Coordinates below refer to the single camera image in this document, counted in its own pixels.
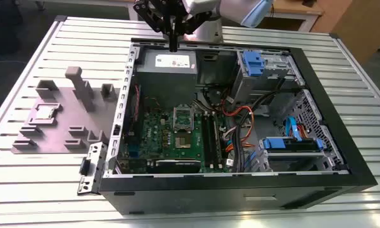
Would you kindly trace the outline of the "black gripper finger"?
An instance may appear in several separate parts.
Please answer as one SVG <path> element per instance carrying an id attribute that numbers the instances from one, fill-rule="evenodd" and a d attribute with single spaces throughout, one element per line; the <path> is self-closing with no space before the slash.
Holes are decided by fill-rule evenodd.
<path id="1" fill-rule="evenodd" d="M 216 8 L 214 0 L 176 0 L 174 10 L 174 52 L 178 48 L 178 38 L 190 35 L 200 25 L 210 18 Z"/>
<path id="2" fill-rule="evenodd" d="M 174 51 L 169 3 L 166 0 L 136 0 L 133 10 L 154 32 L 161 32 L 169 41 L 169 51 Z"/>

